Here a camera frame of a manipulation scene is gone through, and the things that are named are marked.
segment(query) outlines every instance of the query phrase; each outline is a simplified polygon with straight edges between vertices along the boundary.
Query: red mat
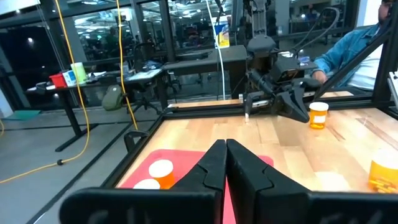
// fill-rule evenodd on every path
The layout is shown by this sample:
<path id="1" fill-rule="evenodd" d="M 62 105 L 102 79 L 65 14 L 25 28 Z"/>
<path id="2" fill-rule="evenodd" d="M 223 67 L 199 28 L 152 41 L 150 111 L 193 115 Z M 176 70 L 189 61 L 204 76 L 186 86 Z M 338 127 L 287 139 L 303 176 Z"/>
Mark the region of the red mat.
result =
<path id="1" fill-rule="evenodd" d="M 159 149 L 149 154 L 141 165 L 127 178 L 127 180 L 120 186 L 120 188 L 133 188 L 138 182 L 144 179 L 151 179 L 149 175 L 149 166 L 159 159 L 168 159 L 174 165 L 175 180 L 180 180 L 187 174 L 192 167 L 203 157 L 205 152 L 198 151 L 181 151 L 181 150 L 166 150 Z M 259 156 L 267 164 L 273 166 L 274 161 L 267 156 Z M 228 183 L 225 187 L 224 198 L 224 219 L 223 224 L 235 224 L 235 216 L 233 213 L 231 196 L 229 195 Z"/>

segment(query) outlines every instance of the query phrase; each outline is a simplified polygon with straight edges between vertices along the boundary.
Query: green bag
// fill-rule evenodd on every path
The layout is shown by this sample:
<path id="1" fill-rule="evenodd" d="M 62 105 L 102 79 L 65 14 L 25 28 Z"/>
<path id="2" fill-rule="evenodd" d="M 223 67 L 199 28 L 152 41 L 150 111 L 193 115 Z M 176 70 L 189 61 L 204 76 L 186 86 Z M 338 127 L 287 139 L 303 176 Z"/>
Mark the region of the green bag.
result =
<path id="1" fill-rule="evenodd" d="M 106 111 L 118 110 L 122 107 L 123 93 L 119 85 L 111 85 L 102 99 L 102 107 Z"/>

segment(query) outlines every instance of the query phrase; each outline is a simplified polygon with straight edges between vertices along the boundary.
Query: yellow cable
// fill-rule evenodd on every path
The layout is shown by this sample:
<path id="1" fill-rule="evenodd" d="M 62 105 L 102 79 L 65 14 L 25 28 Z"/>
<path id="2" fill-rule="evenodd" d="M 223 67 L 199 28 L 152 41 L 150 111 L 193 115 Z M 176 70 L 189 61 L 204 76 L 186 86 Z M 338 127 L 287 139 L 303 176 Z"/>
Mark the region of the yellow cable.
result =
<path id="1" fill-rule="evenodd" d="M 1 137 L 4 134 L 4 130 L 5 130 L 4 124 L 2 123 L 1 119 L 0 119 L 0 125 L 1 125 L 1 134 L 0 134 L 0 137 Z"/>
<path id="2" fill-rule="evenodd" d="M 63 30 L 63 33 L 64 33 L 64 35 L 65 35 L 65 39 L 66 39 L 66 41 L 67 41 L 67 45 L 68 45 L 68 50 L 69 50 L 70 58 L 71 58 L 71 60 L 72 60 L 73 66 L 75 66 L 75 60 L 74 60 L 74 58 L 73 58 L 72 49 L 70 48 L 69 39 L 68 39 L 68 34 L 67 34 L 67 31 L 66 31 L 66 28 L 65 28 L 65 24 L 63 23 L 63 17 L 62 17 L 62 13 L 61 13 L 61 9 L 60 9 L 60 5 L 59 5 L 58 0 L 55 0 L 55 3 L 56 3 L 56 5 L 57 5 L 58 13 L 59 13 L 59 15 L 60 15 L 62 30 Z M 77 90 L 78 90 L 78 93 L 79 93 L 79 98 L 80 98 L 81 107 L 83 107 L 83 111 L 84 111 L 85 118 L 86 118 L 87 138 L 86 138 L 86 144 L 85 144 L 83 150 L 82 150 L 79 154 L 77 154 L 76 156 L 74 156 L 74 157 L 72 157 L 72 158 L 65 159 L 65 160 L 59 160 L 58 162 L 61 163 L 61 164 L 64 164 L 64 163 L 66 163 L 66 162 L 70 162 L 70 161 L 72 161 L 72 160 L 77 159 L 78 157 L 80 157 L 80 156 L 86 151 L 87 146 L 88 146 L 88 142 L 89 142 L 89 140 L 90 140 L 90 127 L 89 127 L 89 122 L 88 122 L 87 111 L 86 111 L 86 107 L 85 107 L 85 104 L 84 104 L 84 101 L 83 101 L 83 97 L 81 96 L 81 91 L 80 91 L 80 86 L 79 86 L 79 78 L 78 78 L 78 75 L 76 74 L 75 76 L 76 76 Z M 28 172 L 25 172 L 25 173 L 23 173 L 23 174 L 19 174 L 19 175 L 16 175 L 16 176 L 14 176 L 14 177 L 8 178 L 8 179 L 6 179 L 6 180 L 2 180 L 2 181 L 0 181 L 0 184 L 9 182 L 10 180 L 14 180 L 14 179 L 19 178 L 19 177 L 23 177 L 23 176 L 28 175 L 28 174 L 31 174 L 31 173 L 33 173 L 33 172 L 37 172 L 37 171 L 40 171 L 40 170 L 43 170 L 43 169 L 46 169 L 46 168 L 49 168 L 49 167 L 57 166 L 57 165 L 58 165 L 58 162 L 55 162 L 55 163 L 53 163 L 53 164 L 48 164 L 48 165 L 45 165 L 45 166 L 42 166 L 42 167 L 39 167 L 39 168 L 36 168 L 36 169 L 32 169 L 32 170 L 30 170 L 30 171 L 28 171 Z"/>
<path id="3" fill-rule="evenodd" d="M 126 95 L 126 89 L 124 88 L 124 80 L 123 80 L 123 48 L 122 48 L 122 26 L 121 26 L 122 19 L 121 19 L 121 13 L 120 13 L 119 0 L 116 0 L 116 5 L 118 6 L 118 17 L 119 17 L 120 80 L 122 83 L 123 94 Z M 132 109 L 130 106 L 129 98 L 127 96 L 126 96 L 126 101 L 127 101 L 127 108 L 129 108 L 129 111 L 130 111 L 132 122 L 134 123 L 134 127 L 136 128 L 136 130 L 138 130 L 136 118 L 134 117 L 134 113 L 132 112 Z"/>

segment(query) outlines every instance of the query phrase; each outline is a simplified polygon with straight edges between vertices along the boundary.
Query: white cable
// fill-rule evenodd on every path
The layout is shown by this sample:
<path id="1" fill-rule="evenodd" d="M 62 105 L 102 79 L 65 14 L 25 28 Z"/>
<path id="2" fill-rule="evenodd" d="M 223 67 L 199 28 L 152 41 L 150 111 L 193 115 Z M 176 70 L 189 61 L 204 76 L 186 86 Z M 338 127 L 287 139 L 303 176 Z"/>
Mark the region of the white cable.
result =
<path id="1" fill-rule="evenodd" d="M 223 99 L 225 100 L 225 75 L 224 75 L 224 62 L 223 62 L 223 56 L 221 55 L 221 49 L 218 45 L 218 40 L 217 40 L 217 36 L 216 36 L 216 28 L 214 27 L 213 21 L 211 20 L 211 18 L 213 17 L 211 15 L 211 11 L 210 11 L 210 5 L 209 5 L 209 0 L 206 0 L 206 5 L 207 5 L 207 10 L 209 11 L 209 15 L 210 15 L 210 22 L 211 22 L 211 26 L 213 28 L 213 34 L 214 34 L 214 40 L 216 42 L 216 46 L 217 46 L 217 50 L 218 50 L 218 55 L 220 56 L 220 62 L 221 62 L 221 74 L 223 75 Z"/>

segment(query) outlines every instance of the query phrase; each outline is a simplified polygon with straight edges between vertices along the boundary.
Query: orange cup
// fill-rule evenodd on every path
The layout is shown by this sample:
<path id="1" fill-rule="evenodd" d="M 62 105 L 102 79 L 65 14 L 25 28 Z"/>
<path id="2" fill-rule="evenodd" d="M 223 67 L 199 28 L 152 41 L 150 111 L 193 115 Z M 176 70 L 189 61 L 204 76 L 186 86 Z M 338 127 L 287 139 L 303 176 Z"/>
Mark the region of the orange cup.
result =
<path id="1" fill-rule="evenodd" d="M 379 193 L 398 193 L 398 152 L 380 149 L 374 155 L 368 186 Z"/>
<path id="2" fill-rule="evenodd" d="M 310 127 L 313 129 L 325 128 L 326 115 L 328 114 L 329 105 L 322 102 L 314 102 L 310 104 Z"/>
<path id="3" fill-rule="evenodd" d="M 159 190 L 160 184 L 154 179 L 145 179 L 138 182 L 133 189 L 147 189 L 147 190 Z"/>
<path id="4" fill-rule="evenodd" d="M 173 168 L 172 161 L 161 159 L 149 166 L 149 175 L 158 181 L 160 189 L 170 189 L 174 185 Z"/>

